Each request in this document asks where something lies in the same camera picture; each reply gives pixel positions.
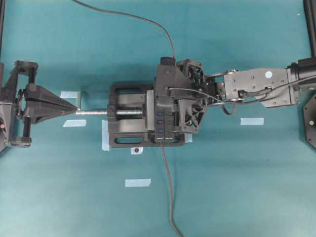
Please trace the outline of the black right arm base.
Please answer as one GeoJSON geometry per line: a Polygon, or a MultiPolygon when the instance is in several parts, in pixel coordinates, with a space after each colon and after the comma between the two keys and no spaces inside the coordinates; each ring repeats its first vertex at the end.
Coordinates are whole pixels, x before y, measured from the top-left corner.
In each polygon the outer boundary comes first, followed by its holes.
{"type": "Polygon", "coordinates": [[[303,107],[304,132],[307,143],[316,149],[316,95],[303,107]]]}

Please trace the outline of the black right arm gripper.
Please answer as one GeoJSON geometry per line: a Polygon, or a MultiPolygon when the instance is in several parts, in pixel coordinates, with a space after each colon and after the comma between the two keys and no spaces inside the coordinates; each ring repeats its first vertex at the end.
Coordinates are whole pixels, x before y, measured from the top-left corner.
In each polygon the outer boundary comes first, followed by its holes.
{"type": "Polygon", "coordinates": [[[184,133],[198,133],[205,109],[212,104],[224,104],[215,79],[206,76],[202,63],[192,59],[176,62],[174,58],[162,57],[155,82],[168,87],[176,100],[184,133]]]}

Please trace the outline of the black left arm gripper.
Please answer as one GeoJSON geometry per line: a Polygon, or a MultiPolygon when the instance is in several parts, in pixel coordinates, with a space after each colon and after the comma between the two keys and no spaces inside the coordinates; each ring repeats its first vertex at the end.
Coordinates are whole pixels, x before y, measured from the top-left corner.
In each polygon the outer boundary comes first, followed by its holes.
{"type": "Polygon", "coordinates": [[[56,117],[73,114],[77,107],[60,98],[42,86],[34,84],[38,64],[35,62],[16,61],[9,79],[0,86],[0,146],[2,148],[28,148],[32,139],[31,122],[42,122],[56,117]],[[25,75],[28,83],[25,90],[18,90],[18,77],[25,75]],[[27,103],[22,111],[22,100],[27,103]],[[24,122],[23,136],[14,137],[14,121],[24,122]]]}

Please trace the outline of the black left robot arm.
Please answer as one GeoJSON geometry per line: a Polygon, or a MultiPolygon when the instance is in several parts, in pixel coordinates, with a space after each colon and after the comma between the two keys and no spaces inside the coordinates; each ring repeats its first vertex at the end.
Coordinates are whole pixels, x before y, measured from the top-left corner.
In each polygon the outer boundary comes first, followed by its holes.
{"type": "Polygon", "coordinates": [[[0,86],[0,151],[28,148],[31,125],[74,114],[75,105],[35,84],[38,64],[16,61],[5,85],[0,86]]]}

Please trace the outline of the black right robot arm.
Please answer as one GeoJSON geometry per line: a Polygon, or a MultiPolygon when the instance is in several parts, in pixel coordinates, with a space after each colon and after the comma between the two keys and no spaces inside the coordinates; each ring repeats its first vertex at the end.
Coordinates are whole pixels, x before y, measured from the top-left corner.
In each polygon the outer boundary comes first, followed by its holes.
{"type": "Polygon", "coordinates": [[[154,83],[154,130],[158,139],[197,133],[209,106],[248,105],[265,107],[296,105],[300,90],[316,87],[315,58],[301,59],[285,69],[228,70],[205,75],[202,63],[163,57],[154,83]]]}

